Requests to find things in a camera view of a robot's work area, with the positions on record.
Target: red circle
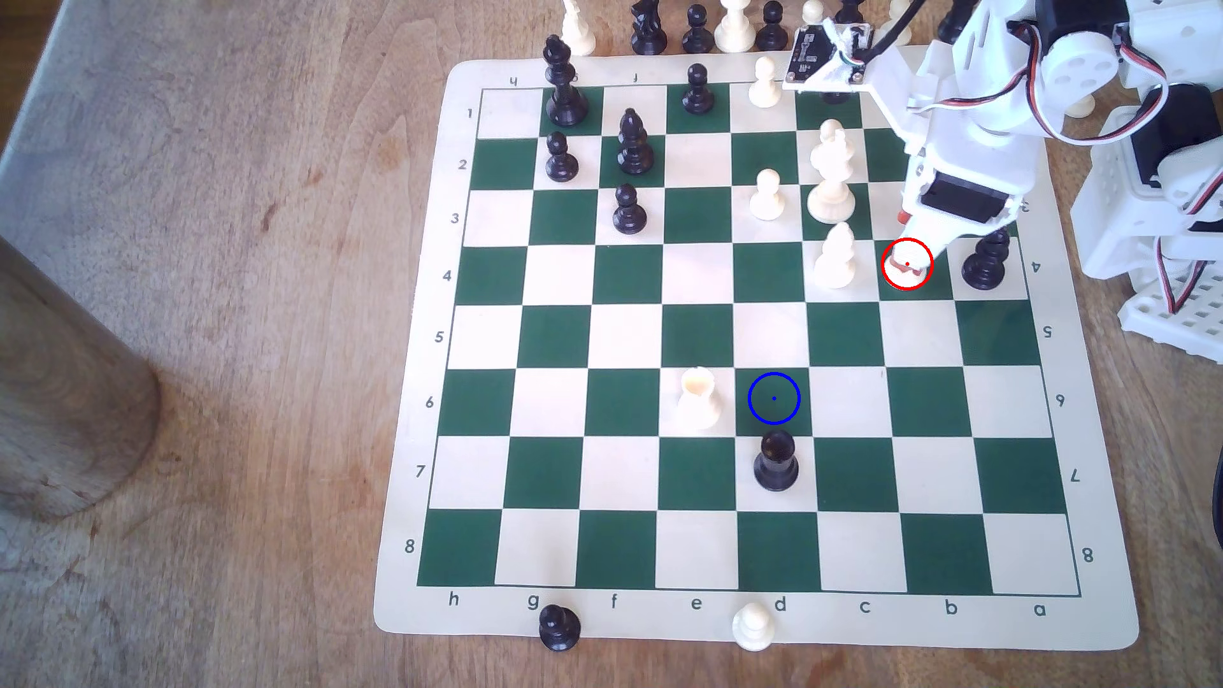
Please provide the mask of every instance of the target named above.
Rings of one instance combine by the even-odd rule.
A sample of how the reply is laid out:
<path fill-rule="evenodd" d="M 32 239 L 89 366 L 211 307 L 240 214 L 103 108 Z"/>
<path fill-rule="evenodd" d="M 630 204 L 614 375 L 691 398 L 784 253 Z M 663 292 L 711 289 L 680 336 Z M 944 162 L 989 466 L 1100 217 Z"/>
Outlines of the red circle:
<path fill-rule="evenodd" d="M 892 247 L 895 246 L 896 243 L 900 243 L 901 241 L 912 241 L 912 242 L 917 243 L 918 246 L 921 246 L 922 248 L 925 248 L 926 249 L 926 254 L 929 255 L 929 266 L 926 268 L 926 279 L 918 281 L 917 284 L 915 284 L 912 286 L 900 286 L 895 281 L 892 281 L 892 277 L 888 276 L 888 270 L 884 266 L 887 264 L 887 262 L 888 262 L 888 255 L 892 254 Z M 883 257 L 879 258 L 879 271 L 883 273 L 883 279 L 885 279 L 888 281 L 888 284 L 890 284 L 892 286 L 894 286 L 894 287 L 896 287 L 896 288 L 899 288 L 901 291 L 912 291 L 914 288 L 917 288 L 918 286 L 922 286 L 927 281 L 929 281 L 929 275 L 933 274 L 933 271 L 934 271 L 934 253 L 929 249 L 929 246 L 927 246 L 920 238 L 912 238 L 911 236 L 903 236 L 900 238 L 896 238 L 892 243 L 888 243 L 888 247 L 883 249 Z"/>

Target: white pawn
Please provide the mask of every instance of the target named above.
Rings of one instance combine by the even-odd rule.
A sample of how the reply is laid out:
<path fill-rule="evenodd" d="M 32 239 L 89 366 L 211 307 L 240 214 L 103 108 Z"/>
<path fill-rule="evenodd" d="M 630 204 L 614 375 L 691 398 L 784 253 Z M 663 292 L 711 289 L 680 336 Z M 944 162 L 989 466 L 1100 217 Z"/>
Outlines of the white pawn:
<path fill-rule="evenodd" d="M 823 251 L 816 258 L 811 277 L 824 288 L 841 288 L 854 281 L 857 265 L 854 262 L 854 231 L 845 222 L 828 230 Z"/>
<path fill-rule="evenodd" d="M 773 81 L 777 64 L 773 57 L 761 55 L 756 60 L 756 82 L 747 87 L 747 99 L 757 108 L 772 108 L 781 99 L 781 84 Z"/>
<path fill-rule="evenodd" d="M 745 650 L 758 653 L 773 644 L 773 618 L 759 602 L 747 602 L 735 612 L 730 622 L 730 634 Z"/>

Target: white square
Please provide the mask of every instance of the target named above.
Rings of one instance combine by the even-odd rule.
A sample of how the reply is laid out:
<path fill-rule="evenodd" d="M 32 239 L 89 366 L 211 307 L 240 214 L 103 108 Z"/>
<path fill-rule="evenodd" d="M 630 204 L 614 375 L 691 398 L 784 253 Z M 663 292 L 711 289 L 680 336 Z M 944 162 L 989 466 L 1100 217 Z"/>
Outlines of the white square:
<path fill-rule="evenodd" d="M 658 439 L 585 439 L 577 503 L 583 511 L 658 510 Z"/>
<path fill-rule="evenodd" d="M 986 514 L 993 591 L 1075 595 L 1070 530 L 1063 514 Z"/>
<path fill-rule="evenodd" d="M 981 513 L 981 481 L 971 437 L 893 437 L 892 455 L 901 513 Z"/>
<path fill-rule="evenodd" d="M 731 243 L 664 243 L 664 303 L 731 303 L 735 301 Z"/>
<path fill-rule="evenodd" d="M 816 448 L 810 437 L 794 439 L 799 478 L 794 485 L 773 492 L 761 488 L 752 473 L 761 453 L 759 437 L 735 439 L 735 510 L 740 512 L 816 512 Z"/>
<path fill-rule="evenodd" d="M 467 197 L 464 246 L 526 246 L 531 238 L 534 191 L 472 191 Z M 449 222 L 454 216 L 448 216 Z"/>
<path fill-rule="evenodd" d="M 548 138 L 539 137 L 539 147 L 536 149 L 536 188 L 598 188 L 599 187 L 599 161 L 603 158 L 603 137 L 600 136 L 567 136 L 569 153 L 577 158 L 577 176 L 560 182 L 553 181 L 544 171 L 544 163 L 552 156 L 548 153 Z"/>
<path fill-rule="evenodd" d="M 905 546 L 898 513 L 819 512 L 819 587 L 904 593 Z"/>
<path fill-rule="evenodd" d="M 658 512 L 654 588 L 736 590 L 735 512 Z"/>
<path fill-rule="evenodd" d="M 503 510 L 497 585 L 577 582 L 577 510 Z"/>
<path fill-rule="evenodd" d="M 509 462 L 509 437 L 438 437 L 429 508 L 501 508 Z"/>
<path fill-rule="evenodd" d="M 522 306 L 455 306 L 446 368 L 517 368 L 521 326 Z"/>
<path fill-rule="evenodd" d="M 729 133 L 671 133 L 665 153 L 668 188 L 730 186 Z"/>
<path fill-rule="evenodd" d="M 806 303 L 735 303 L 735 368 L 807 368 Z"/>
<path fill-rule="evenodd" d="M 663 365 L 662 303 L 591 306 L 589 368 L 657 369 Z"/>
<path fill-rule="evenodd" d="M 608 86 L 603 89 L 603 136 L 620 134 L 620 117 L 637 110 L 647 134 L 667 133 L 665 86 Z"/>
<path fill-rule="evenodd" d="M 525 306 L 585 306 L 594 298 L 594 246 L 527 246 Z"/>
<path fill-rule="evenodd" d="M 778 189 L 785 207 L 774 220 L 762 220 L 752 214 L 751 202 L 756 186 L 735 186 L 730 189 L 730 238 L 735 243 L 802 241 L 802 193 L 797 185 L 783 183 Z"/>
<path fill-rule="evenodd" d="M 888 367 L 964 365 L 955 301 L 879 301 L 879 323 Z"/>
<path fill-rule="evenodd" d="M 974 437 L 1053 436 L 1041 367 L 965 367 L 964 392 Z"/>
<path fill-rule="evenodd" d="M 811 369 L 811 434 L 816 437 L 892 437 L 884 368 Z"/>
<path fill-rule="evenodd" d="M 477 138 L 534 138 L 543 117 L 542 88 L 486 88 Z"/>
<path fill-rule="evenodd" d="M 519 369 L 510 435 L 581 437 L 586 431 L 586 369 Z"/>

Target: green square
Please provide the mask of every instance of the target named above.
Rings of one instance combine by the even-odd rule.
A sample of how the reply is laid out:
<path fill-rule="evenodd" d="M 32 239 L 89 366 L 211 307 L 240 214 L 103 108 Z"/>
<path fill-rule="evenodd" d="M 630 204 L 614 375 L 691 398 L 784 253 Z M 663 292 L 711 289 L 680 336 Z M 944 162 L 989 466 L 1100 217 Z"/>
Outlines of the green square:
<path fill-rule="evenodd" d="M 883 255 L 887 254 L 889 243 L 892 242 L 874 242 L 874 254 L 878 255 L 879 259 L 883 259 Z M 874 265 L 874 277 L 879 282 L 881 301 L 944 301 L 953 297 L 951 269 L 947 263 L 947 251 L 943 251 L 937 258 L 934 258 L 934 271 L 931 273 L 926 284 L 922 284 L 917 288 L 896 288 L 883 276 L 883 271 L 879 269 L 878 263 Z M 959 279 L 959 273 L 956 273 L 956 279 Z"/>
<path fill-rule="evenodd" d="M 500 536 L 500 510 L 429 510 L 421 535 L 416 584 L 493 585 Z"/>
<path fill-rule="evenodd" d="M 532 188 L 538 138 L 477 138 L 471 188 Z"/>
<path fill-rule="evenodd" d="M 663 241 L 730 241 L 730 187 L 668 188 L 663 203 Z"/>
<path fill-rule="evenodd" d="M 815 444 L 819 511 L 900 511 L 892 440 L 817 437 Z"/>
<path fill-rule="evenodd" d="M 739 589 L 818 593 L 819 530 L 813 512 L 739 512 Z"/>
<path fill-rule="evenodd" d="M 663 246 L 629 243 L 594 247 L 596 303 L 660 303 Z"/>
<path fill-rule="evenodd" d="M 448 370 L 438 435 L 509 435 L 512 407 L 512 370 Z"/>
<path fill-rule="evenodd" d="M 868 181 L 904 181 L 909 171 L 905 142 L 890 128 L 865 128 L 866 177 Z"/>
<path fill-rule="evenodd" d="M 654 588 L 656 512 L 582 512 L 576 588 Z"/>
<path fill-rule="evenodd" d="M 964 369 L 888 369 L 892 435 L 972 437 Z"/>
<path fill-rule="evenodd" d="M 966 367 L 1038 367 L 1032 304 L 1027 301 L 956 301 Z"/>
<path fill-rule="evenodd" d="M 735 302 L 799 302 L 805 298 L 802 243 L 735 243 L 734 258 Z"/>
<path fill-rule="evenodd" d="M 658 369 L 591 370 L 586 435 L 658 435 Z"/>
<path fill-rule="evenodd" d="M 786 375 L 794 384 L 779 375 L 762 378 L 766 374 Z M 735 397 L 735 435 L 763 437 L 777 428 L 796 437 L 811 435 L 811 376 L 807 369 L 736 369 Z M 752 411 L 769 423 L 781 422 L 791 413 L 794 418 L 781 425 L 766 425 L 752 415 Z"/>
<path fill-rule="evenodd" d="M 526 246 L 464 246 L 459 254 L 456 306 L 510 306 L 522 302 Z"/>
<path fill-rule="evenodd" d="M 807 303 L 807 348 L 812 367 L 882 367 L 878 301 Z"/>
<path fill-rule="evenodd" d="M 576 510 L 581 486 L 581 437 L 510 437 L 506 510 Z"/>
<path fill-rule="evenodd" d="M 855 238 L 871 238 L 871 194 L 867 193 L 865 183 L 849 183 L 850 193 L 854 194 L 854 214 L 849 216 L 845 222 L 854 230 Z M 824 224 L 816 218 L 811 216 L 807 211 L 807 196 L 811 194 L 811 189 L 815 188 L 815 183 L 804 183 L 799 187 L 802 196 L 799 197 L 799 202 L 802 203 L 802 238 L 806 241 L 823 241 L 828 238 L 828 230 L 833 227 L 830 224 Z M 873 271 L 879 271 L 878 265 L 873 265 Z"/>
<path fill-rule="evenodd" d="M 594 188 L 536 191 L 531 243 L 594 243 L 599 192 Z"/>
<path fill-rule="evenodd" d="M 756 186 L 764 167 L 777 170 L 781 183 L 799 183 L 799 143 L 793 131 L 730 134 L 730 183 Z"/>
<path fill-rule="evenodd" d="M 667 133 L 717 133 L 730 131 L 730 84 L 711 83 L 713 108 L 703 115 L 693 115 L 684 109 L 686 83 L 667 87 Z"/>
<path fill-rule="evenodd" d="M 799 128 L 819 128 L 824 120 L 837 120 L 845 128 L 862 128 L 862 100 L 859 93 L 849 93 L 849 100 L 829 105 L 819 93 L 797 93 L 794 97 Z"/>
<path fill-rule="evenodd" d="M 735 510 L 733 437 L 663 437 L 658 441 L 658 508 Z"/>
<path fill-rule="evenodd" d="M 730 303 L 664 304 L 663 368 L 733 368 L 734 328 Z"/>
<path fill-rule="evenodd" d="M 620 164 L 616 163 L 616 153 L 620 150 L 620 142 L 615 136 L 603 137 L 603 154 L 599 160 L 599 187 L 612 188 L 621 183 L 631 183 L 635 188 L 665 186 L 663 183 L 663 164 L 667 160 L 667 137 L 648 136 L 649 147 L 654 149 L 654 166 L 646 174 L 624 174 Z"/>
<path fill-rule="evenodd" d="M 900 514 L 911 595 L 991 595 L 981 514 Z"/>
<path fill-rule="evenodd" d="M 1052 437 L 974 440 L 986 513 L 1064 514 L 1062 470 Z"/>
<path fill-rule="evenodd" d="M 574 81 L 574 86 L 577 86 L 577 79 Z M 603 87 L 580 86 L 578 88 L 582 95 L 586 95 L 586 103 L 589 108 L 586 111 L 586 117 L 574 126 L 556 126 L 548 119 L 548 99 L 552 98 L 553 88 L 543 89 L 543 98 L 539 99 L 539 136 L 548 136 L 554 131 L 565 136 L 598 136 L 603 133 Z"/>

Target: black pawn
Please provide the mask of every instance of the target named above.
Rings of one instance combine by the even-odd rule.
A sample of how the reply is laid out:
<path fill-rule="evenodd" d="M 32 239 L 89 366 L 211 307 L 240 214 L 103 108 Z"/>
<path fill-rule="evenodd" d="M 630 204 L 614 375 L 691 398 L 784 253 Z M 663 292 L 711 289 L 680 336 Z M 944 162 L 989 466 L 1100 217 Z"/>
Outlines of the black pawn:
<path fill-rule="evenodd" d="M 713 109 L 713 90 L 709 90 L 709 72 L 696 62 L 689 67 L 689 89 L 680 103 L 693 115 L 703 115 Z"/>
<path fill-rule="evenodd" d="M 706 13 L 704 5 L 689 7 L 689 31 L 684 34 L 684 40 L 680 42 L 685 53 L 702 54 L 713 50 L 713 34 L 704 28 L 707 21 L 709 21 L 709 15 Z"/>
<path fill-rule="evenodd" d="M 761 440 L 761 453 L 752 466 L 761 488 L 780 492 L 799 479 L 799 459 L 794 458 L 794 437 L 784 430 L 770 430 Z"/>
<path fill-rule="evenodd" d="M 977 241 L 977 249 L 964 259 L 960 275 L 969 286 L 988 291 L 1007 275 L 1007 265 L 1002 264 L 1010 254 L 1010 233 L 1007 227 L 997 229 Z"/>
<path fill-rule="evenodd" d="M 548 605 L 539 610 L 539 639 L 553 653 L 563 653 L 582 637 L 582 622 L 574 610 Z"/>
<path fill-rule="evenodd" d="M 577 176 L 577 158 L 569 152 L 565 134 L 554 131 L 548 134 L 548 152 L 552 156 L 543 164 L 543 171 L 553 181 L 571 181 Z"/>
<path fill-rule="evenodd" d="M 781 26 L 781 4 L 777 0 L 764 2 L 764 26 L 756 32 L 756 49 L 785 50 L 790 43 L 790 34 Z"/>
<path fill-rule="evenodd" d="M 637 110 L 629 108 L 620 117 L 620 148 L 615 161 L 624 174 L 646 174 L 654 166 L 654 149 L 646 137 L 646 125 Z"/>
<path fill-rule="evenodd" d="M 544 42 L 543 59 L 548 62 L 544 78 L 554 87 L 548 98 L 548 119 L 556 126 L 581 123 L 591 109 L 586 95 L 571 83 L 575 76 L 574 65 L 569 64 L 571 54 L 569 45 L 556 34 Z"/>

